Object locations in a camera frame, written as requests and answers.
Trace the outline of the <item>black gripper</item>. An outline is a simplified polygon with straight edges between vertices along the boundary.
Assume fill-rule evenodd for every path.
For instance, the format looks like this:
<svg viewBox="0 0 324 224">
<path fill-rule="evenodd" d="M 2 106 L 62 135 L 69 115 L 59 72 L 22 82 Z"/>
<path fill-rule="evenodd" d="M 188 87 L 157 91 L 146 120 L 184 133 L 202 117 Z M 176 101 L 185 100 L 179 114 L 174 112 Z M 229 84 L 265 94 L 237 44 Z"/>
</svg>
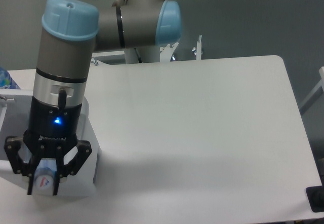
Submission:
<svg viewBox="0 0 324 224">
<path fill-rule="evenodd" d="M 43 158 L 56 158 L 57 172 L 53 196 L 58 195 L 61 179 L 68 175 L 76 175 L 92 153 L 90 142 L 78 140 L 76 136 L 81 108 L 81 104 L 58 108 L 33 98 L 29 125 L 23 138 L 6 137 L 5 153 L 13 172 L 28 177 L 28 195 L 32 195 L 35 172 L 42 159 L 42 145 L 45 150 Z M 28 163 L 25 163 L 18 153 L 23 142 L 31 153 Z M 67 164 L 64 164 L 64 155 L 74 147 L 77 148 L 77 153 Z"/>
</svg>

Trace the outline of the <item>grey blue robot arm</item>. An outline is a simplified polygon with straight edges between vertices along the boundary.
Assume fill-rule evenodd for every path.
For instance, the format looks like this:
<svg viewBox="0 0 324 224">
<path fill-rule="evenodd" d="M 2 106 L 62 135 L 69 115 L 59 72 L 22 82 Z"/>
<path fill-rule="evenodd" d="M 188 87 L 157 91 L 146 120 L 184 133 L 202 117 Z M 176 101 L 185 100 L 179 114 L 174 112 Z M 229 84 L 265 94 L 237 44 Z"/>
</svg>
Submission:
<svg viewBox="0 0 324 224">
<path fill-rule="evenodd" d="M 100 12 L 77 0 L 47 0 L 32 90 L 1 78 L 1 178 L 28 195 L 96 192 L 101 155 L 89 120 L 86 83 L 94 52 L 172 45 L 182 33 L 177 2 L 116 0 Z"/>
</svg>

